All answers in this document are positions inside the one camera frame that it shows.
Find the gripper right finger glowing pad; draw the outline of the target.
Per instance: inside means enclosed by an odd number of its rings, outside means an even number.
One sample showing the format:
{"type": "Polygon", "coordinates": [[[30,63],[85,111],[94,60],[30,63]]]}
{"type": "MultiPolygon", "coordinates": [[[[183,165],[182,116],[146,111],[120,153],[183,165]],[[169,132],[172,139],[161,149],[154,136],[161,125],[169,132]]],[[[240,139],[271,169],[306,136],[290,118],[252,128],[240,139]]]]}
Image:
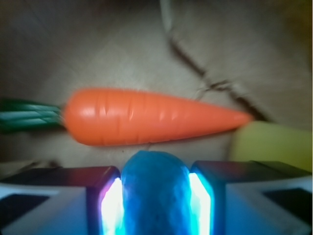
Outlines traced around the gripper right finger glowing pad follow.
{"type": "Polygon", "coordinates": [[[310,235],[312,174],[282,162],[196,161],[189,175],[196,235],[310,235]]]}

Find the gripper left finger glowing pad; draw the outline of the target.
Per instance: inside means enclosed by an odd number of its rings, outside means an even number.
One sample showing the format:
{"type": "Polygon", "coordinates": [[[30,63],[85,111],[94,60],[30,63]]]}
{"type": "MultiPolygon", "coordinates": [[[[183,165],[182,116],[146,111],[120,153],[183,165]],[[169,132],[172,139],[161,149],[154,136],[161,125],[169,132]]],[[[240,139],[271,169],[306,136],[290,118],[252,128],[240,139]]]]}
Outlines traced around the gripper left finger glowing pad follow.
{"type": "Polygon", "coordinates": [[[34,168],[0,182],[3,235],[124,234],[114,166],[34,168]]]}

